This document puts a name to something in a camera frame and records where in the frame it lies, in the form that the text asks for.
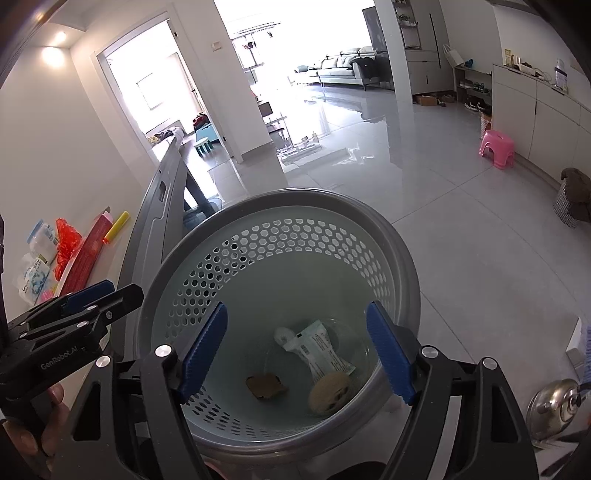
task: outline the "yellow tube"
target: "yellow tube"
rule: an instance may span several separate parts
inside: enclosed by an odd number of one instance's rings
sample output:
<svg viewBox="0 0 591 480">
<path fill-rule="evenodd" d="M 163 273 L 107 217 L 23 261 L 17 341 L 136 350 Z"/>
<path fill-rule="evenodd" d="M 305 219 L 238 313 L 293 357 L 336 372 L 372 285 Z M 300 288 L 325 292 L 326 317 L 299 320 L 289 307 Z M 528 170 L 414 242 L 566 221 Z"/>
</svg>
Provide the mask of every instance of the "yellow tube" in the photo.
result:
<svg viewBox="0 0 591 480">
<path fill-rule="evenodd" d="M 127 220 L 129 220 L 129 212 L 126 210 L 119 216 L 119 218 L 117 218 L 117 221 L 113 224 L 111 229 L 103 238 L 103 243 L 105 245 L 109 245 L 113 241 L 113 239 L 119 233 L 119 230 L 123 228 Z"/>
</svg>

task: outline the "red plastic bag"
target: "red plastic bag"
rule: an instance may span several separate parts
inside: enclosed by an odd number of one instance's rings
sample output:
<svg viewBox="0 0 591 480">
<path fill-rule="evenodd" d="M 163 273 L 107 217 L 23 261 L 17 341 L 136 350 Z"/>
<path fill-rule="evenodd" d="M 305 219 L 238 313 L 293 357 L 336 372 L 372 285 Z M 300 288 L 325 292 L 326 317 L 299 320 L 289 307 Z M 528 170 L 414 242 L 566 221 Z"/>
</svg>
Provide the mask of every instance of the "red plastic bag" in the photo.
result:
<svg viewBox="0 0 591 480">
<path fill-rule="evenodd" d="M 56 220 L 56 227 L 60 243 L 57 245 L 57 266 L 53 273 L 56 275 L 56 280 L 60 281 L 66 265 L 82 241 L 82 235 L 74 227 L 68 225 L 68 222 L 63 218 Z"/>
</svg>

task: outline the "teal stool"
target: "teal stool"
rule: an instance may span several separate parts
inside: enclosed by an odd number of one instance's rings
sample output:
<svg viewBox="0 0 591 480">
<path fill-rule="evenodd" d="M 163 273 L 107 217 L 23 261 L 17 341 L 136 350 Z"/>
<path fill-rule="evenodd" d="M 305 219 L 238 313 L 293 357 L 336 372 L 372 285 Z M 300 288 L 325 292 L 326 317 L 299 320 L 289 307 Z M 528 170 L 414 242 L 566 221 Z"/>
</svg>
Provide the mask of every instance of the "teal stool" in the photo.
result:
<svg viewBox="0 0 591 480">
<path fill-rule="evenodd" d="M 195 143 L 195 150 L 197 150 L 199 156 L 202 157 L 204 153 L 209 153 L 213 150 L 213 144 L 208 138 L 200 138 Z"/>
</svg>

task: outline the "gray sofa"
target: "gray sofa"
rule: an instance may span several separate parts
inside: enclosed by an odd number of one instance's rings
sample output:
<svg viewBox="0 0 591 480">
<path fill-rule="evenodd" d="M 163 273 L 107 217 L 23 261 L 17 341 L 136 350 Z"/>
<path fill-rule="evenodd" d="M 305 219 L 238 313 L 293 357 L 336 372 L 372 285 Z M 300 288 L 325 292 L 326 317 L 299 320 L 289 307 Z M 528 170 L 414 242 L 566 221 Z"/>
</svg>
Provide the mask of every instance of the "gray sofa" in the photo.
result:
<svg viewBox="0 0 591 480">
<path fill-rule="evenodd" d="M 311 66 L 298 67 L 293 80 L 296 83 L 348 83 L 362 85 L 365 90 L 370 83 L 378 83 L 379 78 L 363 76 L 359 66 L 352 63 L 358 57 L 375 59 L 375 52 L 371 46 L 342 50 L 338 55 L 326 56 Z"/>
</svg>

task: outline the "human hand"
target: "human hand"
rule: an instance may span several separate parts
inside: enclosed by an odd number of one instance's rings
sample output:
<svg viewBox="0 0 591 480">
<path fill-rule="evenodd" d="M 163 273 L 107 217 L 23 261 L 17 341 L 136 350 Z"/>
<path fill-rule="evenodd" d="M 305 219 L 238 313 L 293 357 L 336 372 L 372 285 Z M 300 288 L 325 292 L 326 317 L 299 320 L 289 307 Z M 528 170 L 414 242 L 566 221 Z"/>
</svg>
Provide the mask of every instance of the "human hand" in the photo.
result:
<svg viewBox="0 0 591 480">
<path fill-rule="evenodd" d="M 53 403 L 53 409 L 49 416 L 49 422 L 41 435 L 41 447 L 48 456 L 46 460 L 47 467 L 51 470 L 61 429 L 66 424 L 70 409 L 63 403 L 64 388 L 61 384 L 50 387 L 47 392 Z M 23 457 L 33 457 L 39 452 L 39 445 L 33 434 L 20 424 L 14 421 L 6 421 L 4 423 L 4 429 Z"/>
</svg>

